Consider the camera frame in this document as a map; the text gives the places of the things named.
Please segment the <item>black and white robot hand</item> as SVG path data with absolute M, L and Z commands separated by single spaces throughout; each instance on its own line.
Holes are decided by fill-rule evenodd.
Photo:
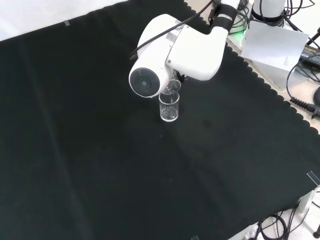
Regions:
M 188 80 L 188 77 L 185 75 L 185 74 L 181 74 L 179 71 L 177 70 L 174 70 L 173 71 L 173 75 L 172 75 L 172 78 L 174 80 L 178 80 L 180 81 L 181 83 L 184 83 Z

